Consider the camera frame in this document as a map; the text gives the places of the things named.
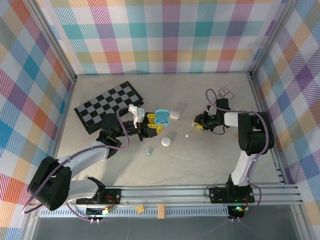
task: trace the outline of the wooden block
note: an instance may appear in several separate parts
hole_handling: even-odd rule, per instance
[[[136,206],[136,211],[138,212],[138,214],[143,213],[145,211],[145,208],[142,204]]]
[[[165,205],[158,204],[158,219],[164,219],[164,218],[165,218]]]

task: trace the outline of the white ball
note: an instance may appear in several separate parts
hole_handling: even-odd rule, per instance
[[[171,144],[171,139],[169,137],[164,137],[161,140],[163,146],[168,147]]]

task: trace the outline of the metal frame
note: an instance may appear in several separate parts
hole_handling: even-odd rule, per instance
[[[248,72],[247,78],[254,96],[255,103],[258,107],[258,111],[265,111],[261,96],[258,93],[258,87],[255,82],[255,77]],[[285,186],[287,186],[289,183],[289,179],[288,179],[288,176],[286,175],[285,168],[280,160],[280,155],[276,147],[271,149],[271,155],[272,155],[272,159],[276,169],[278,170],[278,172],[281,173],[283,183],[285,184]],[[315,232],[313,231],[312,225],[307,216],[305,206],[303,204],[299,204],[299,205],[291,204],[290,207],[291,207],[292,215],[293,215],[295,225],[297,227],[297,231],[300,238],[303,240],[316,239],[316,235],[315,235]]]
[[[275,26],[266,42],[264,47],[262,48],[262,51],[252,69],[252,76],[255,76],[261,66],[264,64],[265,60],[267,59],[268,54],[270,53],[272,47],[278,40],[279,35],[281,34],[282,30],[284,29],[290,15],[294,11],[297,3],[299,0],[287,0],[279,19],[276,21]]]
[[[40,209],[25,215],[21,224],[21,230],[17,240],[32,240],[35,234]]]
[[[58,132],[57,139],[56,139],[56,142],[55,142],[54,148],[53,148],[53,153],[52,153],[52,157],[53,158],[56,158],[57,155],[58,155],[58,150],[59,150],[59,147],[60,147],[60,144],[61,144],[61,140],[62,140],[62,135],[64,133],[64,129],[65,129],[65,126],[66,126],[66,122],[67,122],[67,117],[68,117],[68,113],[69,113],[69,110],[70,110],[71,101],[72,101],[72,98],[74,96],[74,92],[75,92],[75,88],[76,88],[76,83],[77,83],[77,81],[73,82],[72,86],[70,87],[70,96],[69,96],[68,102],[66,104],[66,108],[65,108],[65,112],[64,112],[64,115],[63,115],[63,118],[62,118],[62,123],[61,123],[61,126],[60,126],[60,130]]]
[[[67,56],[65,55],[63,49],[61,48],[54,32],[52,31],[48,21],[46,20],[42,10],[40,9],[36,0],[23,0],[26,7],[30,11],[31,15],[34,17],[36,23],[41,29],[41,32],[45,36],[49,45],[51,46],[54,54],[59,59],[68,77],[73,80],[77,79],[77,74],[75,73],[73,67],[71,66]]]
[[[260,183],[262,190],[261,205],[300,205],[302,199],[296,185],[281,183]],[[238,206],[236,203],[210,203],[204,195],[207,185],[171,185],[171,186],[108,186],[108,189],[121,189],[120,204],[114,206],[112,213],[105,215],[112,217],[156,218],[158,204],[165,205],[165,217],[228,217],[228,206]],[[145,212],[138,214],[136,206],[143,205]],[[73,209],[80,215],[85,215],[86,205],[77,205]],[[105,205],[89,206],[90,208],[104,208]],[[64,205],[55,211],[42,208],[40,218],[76,218]]]

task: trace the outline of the black and white checkered board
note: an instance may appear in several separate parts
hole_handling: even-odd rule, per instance
[[[115,113],[119,108],[129,104],[142,105],[143,98],[126,81],[115,88],[87,101],[74,110],[88,134],[100,129],[100,122],[106,114]],[[128,113],[127,109],[120,111],[120,116]]]

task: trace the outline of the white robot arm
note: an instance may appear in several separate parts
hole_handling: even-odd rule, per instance
[[[257,155],[264,150],[266,134],[269,136],[269,144],[263,154],[272,149],[275,143],[268,114],[266,112],[259,112],[267,126],[267,132],[265,132],[263,124],[255,114],[223,111],[230,110],[228,99],[218,99],[216,106],[218,107],[216,114],[209,115],[207,111],[204,111],[195,117],[194,124],[200,129],[212,132],[218,126],[238,128],[238,143],[241,153],[236,168],[230,175],[229,182],[234,186],[247,186],[247,175],[255,167],[255,164],[252,165],[252,163],[257,160],[255,159]]]
[[[157,136],[164,129],[164,126],[154,123],[154,113],[145,113],[143,108],[133,105],[129,110],[134,117],[133,120],[123,122],[127,135],[138,135],[140,141],[143,141],[144,138]],[[112,157],[122,145],[117,137],[124,136],[125,132],[116,113],[107,114],[100,124],[100,129],[99,137],[89,148],[60,159],[48,156],[42,160],[28,186],[28,192],[35,195],[33,198],[52,211],[69,200],[91,199],[93,203],[105,201],[105,186],[97,179],[88,177],[81,181],[71,181],[91,165]],[[61,167],[52,175],[58,166]]]

